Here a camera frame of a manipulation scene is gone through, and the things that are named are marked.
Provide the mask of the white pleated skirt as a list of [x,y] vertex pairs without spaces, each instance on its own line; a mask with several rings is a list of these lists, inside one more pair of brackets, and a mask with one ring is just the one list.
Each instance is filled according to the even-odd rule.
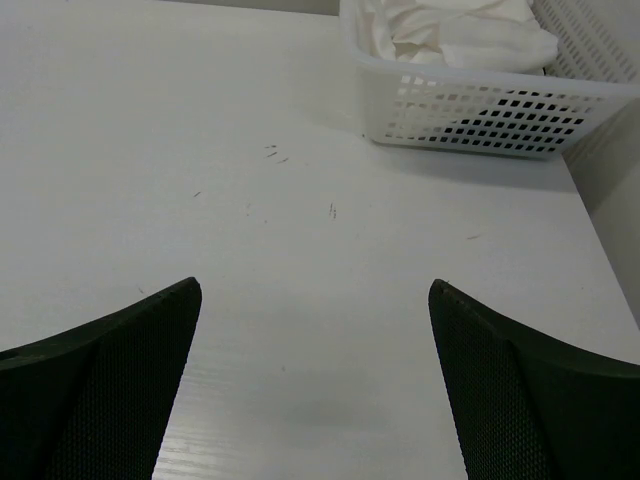
[[355,1],[357,42],[387,61],[538,74],[558,55],[531,1]]

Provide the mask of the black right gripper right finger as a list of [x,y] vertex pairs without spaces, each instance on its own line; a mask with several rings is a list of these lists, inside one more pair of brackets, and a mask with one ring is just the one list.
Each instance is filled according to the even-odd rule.
[[557,340],[440,279],[428,305],[468,478],[638,478],[638,365]]

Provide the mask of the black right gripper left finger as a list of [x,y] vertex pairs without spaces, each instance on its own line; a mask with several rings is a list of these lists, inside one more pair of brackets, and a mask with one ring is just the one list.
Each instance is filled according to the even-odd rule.
[[190,277],[3,351],[2,478],[151,478],[201,303]]

